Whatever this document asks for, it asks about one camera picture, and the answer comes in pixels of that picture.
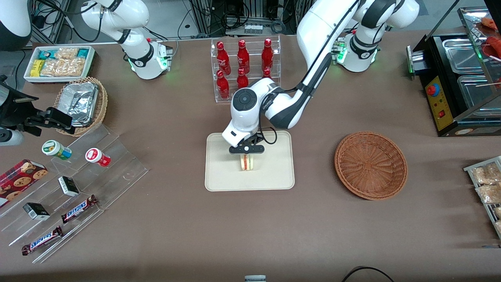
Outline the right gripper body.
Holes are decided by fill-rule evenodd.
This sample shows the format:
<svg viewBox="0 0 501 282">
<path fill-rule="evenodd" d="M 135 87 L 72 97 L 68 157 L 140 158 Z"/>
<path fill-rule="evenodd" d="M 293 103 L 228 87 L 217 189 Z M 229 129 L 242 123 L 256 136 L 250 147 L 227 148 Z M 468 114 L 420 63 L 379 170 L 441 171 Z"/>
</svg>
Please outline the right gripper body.
<svg viewBox="0 0 501 282">
<path fill-rule="evenodd" d="M 4 79 L 1 80 L 1 128 L 7 130 L 39 130 L 39 127 L 27 125 L 26 120 L 37 116 L 38 110 L 33 101 L 39 98 L 26 95 L 8 86 Z"/>
</svg>

